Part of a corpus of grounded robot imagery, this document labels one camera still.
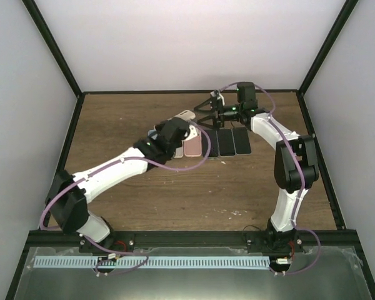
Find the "blue cased phone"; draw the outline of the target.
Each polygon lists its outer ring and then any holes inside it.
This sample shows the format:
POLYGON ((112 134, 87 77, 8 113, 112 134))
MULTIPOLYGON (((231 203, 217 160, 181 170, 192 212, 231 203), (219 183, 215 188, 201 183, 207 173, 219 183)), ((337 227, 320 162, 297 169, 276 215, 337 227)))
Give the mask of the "blue cased phone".
POLYGON ((153 139, 157 138, 157 131, 155 129, 151 129, 148 131, 147 136, 153 139))

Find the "black screen phone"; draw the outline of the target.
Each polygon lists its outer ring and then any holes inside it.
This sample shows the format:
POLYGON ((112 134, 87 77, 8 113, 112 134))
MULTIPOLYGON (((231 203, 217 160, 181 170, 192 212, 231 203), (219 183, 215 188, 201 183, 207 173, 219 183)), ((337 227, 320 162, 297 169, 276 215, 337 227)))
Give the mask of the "black screen phone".
POLYGON ((209 153, 210 158, 216 158, 219 156, 219 146, 218 146, 218 137, 215 130, 206 130, 210 142, 211 142, 211 150, 209 153))

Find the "silver phone from blue case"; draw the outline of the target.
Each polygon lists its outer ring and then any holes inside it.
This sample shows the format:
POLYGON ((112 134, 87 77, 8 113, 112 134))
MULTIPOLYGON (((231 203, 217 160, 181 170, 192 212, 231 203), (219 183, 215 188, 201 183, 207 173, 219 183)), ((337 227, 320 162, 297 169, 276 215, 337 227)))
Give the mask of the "silver phone from blue case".
POLYGON ((237 155, 251 154, 251 144, 248 131, 245 127, 232 128, 235 151, 237 155))

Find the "pink phone case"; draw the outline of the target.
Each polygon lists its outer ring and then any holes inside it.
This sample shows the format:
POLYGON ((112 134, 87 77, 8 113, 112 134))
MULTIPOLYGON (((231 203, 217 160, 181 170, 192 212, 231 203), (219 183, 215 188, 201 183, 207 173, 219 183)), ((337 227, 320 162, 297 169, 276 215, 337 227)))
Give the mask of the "pink phone case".
POLYGON ((184 155, 189 158, 195 158, 202 155, 201 135, 184 141, 184 155))

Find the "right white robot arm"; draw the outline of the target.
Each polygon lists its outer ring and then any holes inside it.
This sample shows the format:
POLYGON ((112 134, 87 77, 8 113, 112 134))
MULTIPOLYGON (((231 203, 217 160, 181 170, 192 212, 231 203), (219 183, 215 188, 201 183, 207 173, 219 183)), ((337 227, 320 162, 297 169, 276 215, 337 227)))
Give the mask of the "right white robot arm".
POLYGON ((278 252, 293 240, 297 216, 304 197, 319 179, 319 166, 314 138, 300 135, 276 121, 274 110, 260 108, 253 82, 235 82, 237 104, 227 106, 222 89, 210 93, 209 99, 194 107, 203 114, 200 125, 221 129, 227 121, 236 121, 263 138, 273 149, 274 179, 279 187, 277 203, 267 222, 264 239, 269 250, 278 252))

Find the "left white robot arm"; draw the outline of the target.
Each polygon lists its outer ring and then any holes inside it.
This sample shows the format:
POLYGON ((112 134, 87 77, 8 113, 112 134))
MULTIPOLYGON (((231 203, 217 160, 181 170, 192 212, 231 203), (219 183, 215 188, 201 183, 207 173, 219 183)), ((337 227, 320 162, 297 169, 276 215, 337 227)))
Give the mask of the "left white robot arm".
POLYGON ((65 169, 57 172, 46 202, 61 231, 87 235, 99 251, 109 252, 115 237, 102 217, 88 211, 88 204, 122 181, 165 165, 190 135, 190 125, 174 117, 156 126, 156 138, 142 138, 108 162, 74 174, 65 169))

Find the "green phone from beige case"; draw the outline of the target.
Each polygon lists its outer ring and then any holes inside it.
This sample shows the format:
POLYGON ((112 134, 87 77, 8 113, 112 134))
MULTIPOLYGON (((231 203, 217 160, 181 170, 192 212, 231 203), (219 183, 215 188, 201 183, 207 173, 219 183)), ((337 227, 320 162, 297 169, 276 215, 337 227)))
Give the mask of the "green phone from beige case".
POLYGON ((222 157, 232 157, 236 155, 233 134, 230 129, 220 129, 217 132, 219 155, 222 157))

